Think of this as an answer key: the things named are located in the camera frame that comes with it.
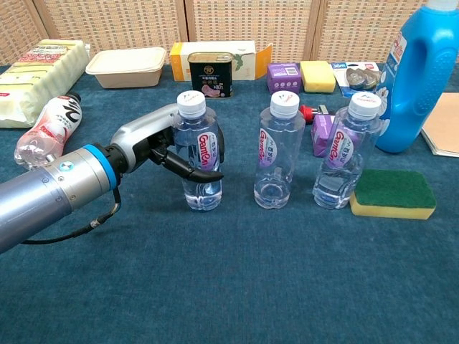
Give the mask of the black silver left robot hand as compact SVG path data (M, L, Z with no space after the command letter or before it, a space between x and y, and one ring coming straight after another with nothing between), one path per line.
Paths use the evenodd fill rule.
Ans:
M189 181L211 183L221 180L222 173L193 168L168 150L174 144L172 128L178 111L178 105L166 105L121 126L107 147L108 150L117 150L109 158L117 172L131 173L150 159Z

